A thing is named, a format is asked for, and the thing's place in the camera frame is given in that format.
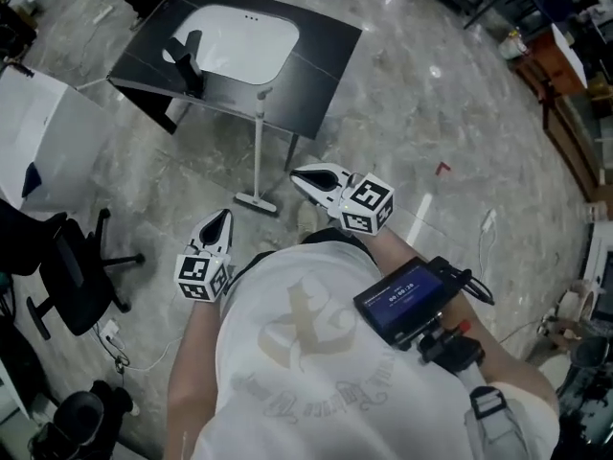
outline screen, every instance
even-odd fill
[[[364,302],[364,307],[373,316],[379,327],[385,327],[428,295],[443,285],[443,282],[421,265],[405,272],[377,295]]]

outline marble floor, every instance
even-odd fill
[[[497,305],[477,305],[495,336],[531,322],[577,277],[585,240],[582,198],[541,130],[535,98],[498,56],[496,42],[435,0],[281,0],[364,30],[316,141],[301,141],[294,165],[336,162],[373,172],[397,188],[393,228],[425,256],[479,267],[481,223],[498,213],[496,239],[485,236],[485,282]],[[114,10],[98,26],[93,18]],[[130,40],[134,18],[121,0],[57,0],[40,16],[39,39],[26,62],[72,85],[105,76]],[[236,216],[233,264],[296,241],[302,198],[283,173],[287,138],[266,132],[262,182],[281,207],[277,219],[232,204],[253,175],[253,128],[241,119],[192,107],[174,136],[100,82],[83,93],[108,110],[118,130],[101,153],[91,190],[75,217],[94,226],[110,208],[105,255],[142,251],[147,263],[116,270],[112,279],[132,312],[111,307],[134,368],[125,387],[142,413],[128,417],[124,442],[159,458],[167,382],[191,304],[176,295],[177,253],[197,221],[231,206]],[[441,162],[451,170],[436,175]],[[17,324],[34,345],[59,398],[96,378],[121,383],[92,333],[74,337],[57,315],[46,317],[52,339],[37,333],[25,297],[42,301],[37,276],[17,281]],[[535,340],[528,326],[505,342],[524,356]]]

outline black office chair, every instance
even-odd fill
[[[42,321],[56,307],[57,313],[74,335],[91,329],[113,302],[125,313],[130,310],[120,301],[104,268],[125,263],[142,264],[143,254],[119,259],[101,256],[104,222],[111,216],[101,210],[96,233],[83,236],[79,225],[66,214],[37,221],[0,200],[0,271],[27,276],[40,266],[49,297],[36,306],[28,297],[27,306],[38,331],[51,338]]]

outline black table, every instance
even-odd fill
[[[206,72],[204,93],[188,90],[176,65],[162,58],[162,50],[188,16],[207,5],[278,16],[298,28],[298,42],[274,80],[252,85]],[[166,110],[173,98],[253,119],[257,92],[272,87],[265,124],[292,134],[287,169],[298,137],[317,136],[361,33],[320,13],[273,0],[165,0],[132,38],[107,79],[170,134],[176,124]]]

